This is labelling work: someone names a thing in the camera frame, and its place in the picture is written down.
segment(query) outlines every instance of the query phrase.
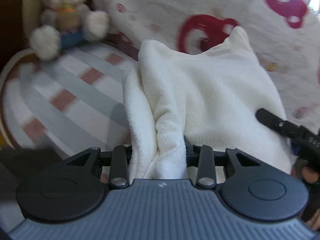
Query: stuffed animal's foot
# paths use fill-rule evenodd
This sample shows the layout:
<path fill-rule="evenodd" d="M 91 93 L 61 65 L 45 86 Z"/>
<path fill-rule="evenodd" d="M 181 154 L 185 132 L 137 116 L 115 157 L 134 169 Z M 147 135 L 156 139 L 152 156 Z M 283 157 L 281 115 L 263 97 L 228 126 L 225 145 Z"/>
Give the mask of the stuffed animal's foot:
<path fill-rule="evenodd" d="M 60 52 L 60 33 L 49 25 L 35 29 L 31 33 L 30 46 L 40 60 L 51 60 Z"/>
<path fill-rule="evenodd" d="M 105 38 L 109 29 L 108 14 L 102 11 L 93 11 L 87 15 L 84 26 L 84 37 L 88 41 Z"/>

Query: person's hand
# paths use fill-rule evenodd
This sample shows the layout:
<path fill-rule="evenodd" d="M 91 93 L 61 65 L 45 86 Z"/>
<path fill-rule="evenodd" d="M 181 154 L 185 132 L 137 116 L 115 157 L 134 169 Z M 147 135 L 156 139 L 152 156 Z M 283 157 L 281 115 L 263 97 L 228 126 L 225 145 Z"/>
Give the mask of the person's hand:
<path fill-rule="evenodd" d="M 296 178 L 299 177 L 295 169 L 292 169 L 291 175 Z M 304 180 L 310 184 L 318 182 L 320 176 L 318 172 L 315 172 L 313 169 L 309 167 L 303 167 L 301 170 L 301 175 L 304 178 Z M 312 216 L 312 218 L 306 222 L 306 225 L 312 230 L 320 229 L 320 209 L 318 209 L 316 213 Z"/>

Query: white towel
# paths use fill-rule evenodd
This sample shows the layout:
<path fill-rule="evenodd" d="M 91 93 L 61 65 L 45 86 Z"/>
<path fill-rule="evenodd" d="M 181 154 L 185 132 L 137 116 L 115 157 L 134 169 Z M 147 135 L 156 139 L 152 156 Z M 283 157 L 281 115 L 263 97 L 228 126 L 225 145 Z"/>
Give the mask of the white towel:
<path fill-rule="evenodd" d="M 199 55 L 145 41 L 138 67 L 124 81 L 124 105 L 132 136 L 131 182 L 183 178 L 183 135 L 217 151 L 237 147 L 287 173 L 295 160 L 286 140 L 255 118 L 262 107 L 286 115 L 241 27 Z"/>

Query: silver bolt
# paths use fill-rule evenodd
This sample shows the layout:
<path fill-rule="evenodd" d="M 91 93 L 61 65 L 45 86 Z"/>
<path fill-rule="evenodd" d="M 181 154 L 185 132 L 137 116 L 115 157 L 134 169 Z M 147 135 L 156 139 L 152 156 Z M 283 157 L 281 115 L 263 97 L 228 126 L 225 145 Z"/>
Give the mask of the silver bolt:
<path fill-rule="evenodd" d="M 214 184 L 214 179 L 204 177 L 204 178 L 199 179 L 199 183 L 203 186 L 211 186 Z"/>
<path fill-rule="evenodd" d="M 114 178 L 111 180 L 111 183 L 115 186 L 124 186 L 127 184 L 127 180 L 124 178 Z"/>

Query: plush bunny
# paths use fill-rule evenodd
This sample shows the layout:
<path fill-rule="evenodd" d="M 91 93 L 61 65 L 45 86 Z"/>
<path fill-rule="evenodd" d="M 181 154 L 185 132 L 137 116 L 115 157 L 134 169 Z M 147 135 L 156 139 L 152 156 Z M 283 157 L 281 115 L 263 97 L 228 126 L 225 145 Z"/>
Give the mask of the plush bunny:
<path fill-rule="evenodd" d="M 107 35 L 107 13 L 91 11 L 84 4 L 86 0 L 43 1 L 47 9 L 41 16 L 42 26 L 30 37 L 30 45 L 40 60 L 51 60 L 63 48 L 83 40 L 100 40 Z"/>

